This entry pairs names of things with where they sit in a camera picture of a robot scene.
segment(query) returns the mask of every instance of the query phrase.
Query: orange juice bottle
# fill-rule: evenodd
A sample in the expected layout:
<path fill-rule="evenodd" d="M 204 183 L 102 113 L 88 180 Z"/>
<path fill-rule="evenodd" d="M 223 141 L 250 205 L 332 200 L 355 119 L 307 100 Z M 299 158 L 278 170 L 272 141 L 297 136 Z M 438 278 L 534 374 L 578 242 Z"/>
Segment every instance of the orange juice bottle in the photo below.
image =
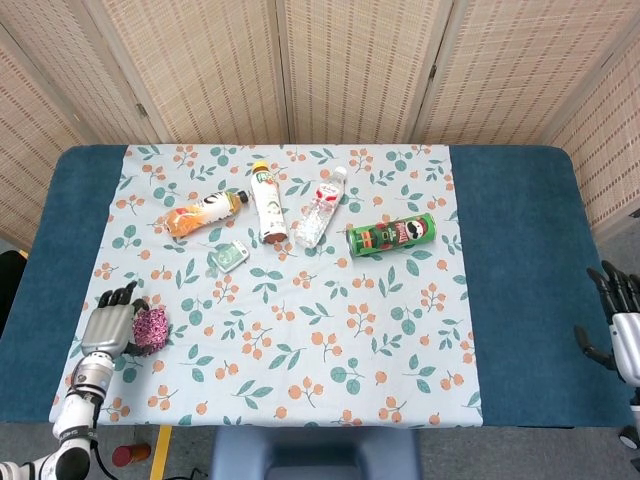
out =
<path fill-rule="evenodd" d="M 244 191 L 217 192 L 188 207 L 171 210 L 165 216 L 164 224 L 172 237 L 184 237 L 204 225 L 237 213 L 248 201 Z"/>

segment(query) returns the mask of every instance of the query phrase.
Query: floor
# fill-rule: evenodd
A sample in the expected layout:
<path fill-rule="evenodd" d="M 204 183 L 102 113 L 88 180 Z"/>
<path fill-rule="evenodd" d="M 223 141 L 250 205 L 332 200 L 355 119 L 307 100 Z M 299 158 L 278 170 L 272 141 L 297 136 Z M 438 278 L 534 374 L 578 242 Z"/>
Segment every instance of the floor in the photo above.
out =
<path fill-rule="evenodd" d="M 619 268 L 640 273 L 640 222 L 599 246 L 602 258 Z M 612 428 L 532 429 L 472 428 L 421 431 L 421 461 L 431 480 L 536 480 L 562 478 L 640 479 L 630 460 L 637 454 L 618 440 Z M 111 453 L 118 445 L 147 442 L 155 445 L 158 427 L 101 427 L 100 450 L 107 467 L 120 480 L 145 479 L 152 459 L 122 469 L 113 467 Z M 188 476 L 193 467 L 208 471 L 214 428 L 174 428 L 165 477 Z M 0 424 L 0 461 L 24 462 L 56 448 L 50 425 Z M 89 479 L 105 478 L 95 462 Z"/>

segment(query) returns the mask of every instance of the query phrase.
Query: floral tablecloth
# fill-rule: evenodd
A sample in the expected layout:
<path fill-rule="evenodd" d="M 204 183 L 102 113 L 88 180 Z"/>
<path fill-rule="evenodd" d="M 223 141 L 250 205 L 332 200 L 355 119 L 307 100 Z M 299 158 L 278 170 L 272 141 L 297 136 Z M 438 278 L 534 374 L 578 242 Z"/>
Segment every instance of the floral tablecloth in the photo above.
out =
<path fill-rule="evenodd" d="M 263 245 L 255 205 L 171 238 L 162 216 L 217 190 L 250 190 L 255 160 L 280 184 L 291 228 L 339 165 L 346 194 L 318 247 Z M 351 258 L 348 226 L 430 212 L 436 240 Z M 240 240 L 230 274 L 211 252 Z M 449 149 L 441 145 L 132 145 L 114 193 L 76 336 L 100 294 L 138 280 L 165 308 L 169 345 L 123 355 L 101 423 L 266 426 L 480 425 L 481 399 Z"/>

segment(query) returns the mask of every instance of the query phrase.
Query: pringles can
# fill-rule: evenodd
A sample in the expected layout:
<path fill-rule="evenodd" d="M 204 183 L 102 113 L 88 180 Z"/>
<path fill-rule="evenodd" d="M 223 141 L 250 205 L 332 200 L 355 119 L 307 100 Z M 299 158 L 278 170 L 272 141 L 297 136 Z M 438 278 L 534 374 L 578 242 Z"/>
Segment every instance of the pringles can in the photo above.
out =
<path fill-rule="evenodd" d="M 393 222 L 350 228 L 346 233 L 351 255 L 360 257 L 431 242 L 436 237 L 436 224 L 430 213 L 424 213 Z"/>

